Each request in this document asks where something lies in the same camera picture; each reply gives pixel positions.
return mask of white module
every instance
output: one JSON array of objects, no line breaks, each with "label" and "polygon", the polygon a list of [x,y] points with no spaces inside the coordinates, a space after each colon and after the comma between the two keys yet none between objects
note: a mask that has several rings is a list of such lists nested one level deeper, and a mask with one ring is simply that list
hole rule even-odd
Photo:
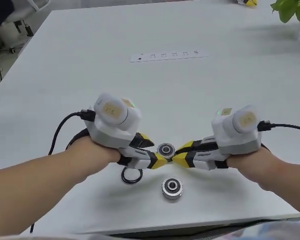
[{"label": "white module", "polygon": [[128,100],[103,93],[95,102],[94,122],[84,121],[91,139],[108,148],[127,148],[141,120],[140,111]]},{"label": "white module", "polygon": [[261,147],[260,122],[257,109],[248,105],[242,109],[220,109],[212,129],[221,154],[248,154]]}]

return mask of white table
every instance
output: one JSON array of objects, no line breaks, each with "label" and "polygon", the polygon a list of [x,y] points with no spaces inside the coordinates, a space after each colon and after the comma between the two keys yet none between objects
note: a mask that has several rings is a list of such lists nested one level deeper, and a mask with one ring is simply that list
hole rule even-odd
[{"label": "white table", "polygon": [[[0,84],[0,168],[46,155],[59,122],[101,92],[132,99],[143,115],[140,131],[157,144],[210,136],[222,107],[255,104],[265,120],[300,125],[298,26],[280,23],[269,4],[205,0],[52,12]],[[129,62],[132,54],[193,48],[209,57]],[[84,127],[68,121],[55,152]],[[300,131],[276,128],[263,143],[300,164]],[[121,171],[112,164],[77,185],[35,232],[113,234],[298,216],[234,169],[168,164],[144,171],[135,185],[125,185]],[[184,184],[176,203],[161,193],[168,176]]]}]

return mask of chair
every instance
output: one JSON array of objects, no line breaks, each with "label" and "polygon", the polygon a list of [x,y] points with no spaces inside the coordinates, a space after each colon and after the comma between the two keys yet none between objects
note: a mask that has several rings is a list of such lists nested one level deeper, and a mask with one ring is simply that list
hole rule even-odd
[{"label": "chair", "polygon": [[[4,23],[7,24],[7,26],[14,23],[19,34],[22,33],[19,26],[24,25],[26,34],[29,37],[33,37],[34,33],[31,27],[26,23],[26,19],[45,9],[50,4],[51,0],[12,0],[12,2],[14,5],[14,12],[6,18]],[[16,34],[13,33],[12,29],[1,29],[0,36],[5,45],[9,47],[10,52],[14,54],[16,52],[15,47],[20,45],[20,41],[16,37]]]},{"label": "chair", "polygon": [[50,0],[12,0],[12,2],[15,10],[6,18],[4,22],[17,23],[22,21],[26,27],[25,29],[28,36],[33,37],[34,34],[29,25],[26,24],[25,19],[30,15],[46,8],[49,5]]}]

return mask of o-ring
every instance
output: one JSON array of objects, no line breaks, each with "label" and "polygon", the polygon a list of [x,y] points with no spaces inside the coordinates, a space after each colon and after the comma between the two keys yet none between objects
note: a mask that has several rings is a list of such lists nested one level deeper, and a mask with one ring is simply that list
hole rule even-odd
[{"label": "o-ring", "polygon": [[134,179],[134,180],[129,180],[129,179],[126,179],[126,177],[125,177],[126,170],[127,170],[127,167],[124,167],[122,172],[121,172],[121,179],[126,184],[136,184],[137,182],[139,182],[142,179],[142,177],[144,175],[144,172],[142,171],[142,169],[138,169],[139,173],[140,173],[140,176],[138,178]]}]

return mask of ball bearing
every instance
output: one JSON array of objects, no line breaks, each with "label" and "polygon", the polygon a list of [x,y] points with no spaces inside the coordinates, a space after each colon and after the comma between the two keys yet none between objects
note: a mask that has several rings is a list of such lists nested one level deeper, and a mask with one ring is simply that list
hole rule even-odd
[{"label": "ball bearing", "polygon": [[158,146],[156,152],[160,154],[165,159],[171,159],[175,153],[175,147],[170,143],[162,143]]},{"label": "ball bearing", "polygon": [[175,177],[169,177],[162,182],[162,194],[169,200],[180,198],[183,190],[182,182]]}]

